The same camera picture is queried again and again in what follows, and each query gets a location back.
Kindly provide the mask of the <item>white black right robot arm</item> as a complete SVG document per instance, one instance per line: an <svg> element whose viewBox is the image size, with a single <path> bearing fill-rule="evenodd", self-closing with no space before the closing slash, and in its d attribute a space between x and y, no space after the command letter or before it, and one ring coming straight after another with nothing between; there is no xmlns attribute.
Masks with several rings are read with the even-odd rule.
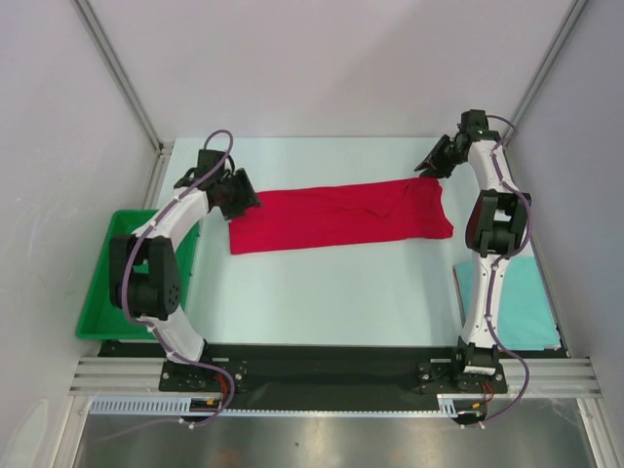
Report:
<svg viewBox="0 0 624 468"><path fill-rule="evenodd" d="M479 196L465 229L465 245L473 254L473 286L467 320L451 358L449 378L461 391L472 391L498 374L499 306L512 257L530 241L530 195L521 191L504 167L504 142L489 126L483 110L461 114L455 136L441 136L415 168L421 177L443 179L467 164Z"/></svg>

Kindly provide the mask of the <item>red t-shirt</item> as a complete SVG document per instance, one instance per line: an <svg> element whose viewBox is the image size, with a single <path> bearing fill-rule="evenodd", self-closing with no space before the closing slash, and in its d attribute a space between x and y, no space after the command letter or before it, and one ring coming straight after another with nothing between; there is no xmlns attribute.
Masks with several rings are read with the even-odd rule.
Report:
<svg viewBox="0 0 624 468"><path fill-rule="evenodd" d="M257 254L408 239L445 240L453 225L433 178L264 191L230 222L230 252Z"/></svg>

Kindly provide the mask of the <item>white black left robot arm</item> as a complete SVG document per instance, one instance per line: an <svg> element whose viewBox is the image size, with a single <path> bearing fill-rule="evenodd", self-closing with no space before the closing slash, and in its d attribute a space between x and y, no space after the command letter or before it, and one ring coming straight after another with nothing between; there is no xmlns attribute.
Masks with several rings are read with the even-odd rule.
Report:
<svg viewBox="0 0 624 468"><path fill-rule="evenodd" d="M231 221L259 206L246 171L228 152L201 149L196 166L175 184L173 198L132 233L109 241L110 302L130 323L146 327L170 360L183 364L180 375L194 389L214 382L215 365L202 357L205 339L184 313L176 251L212 209Z"/></svg>

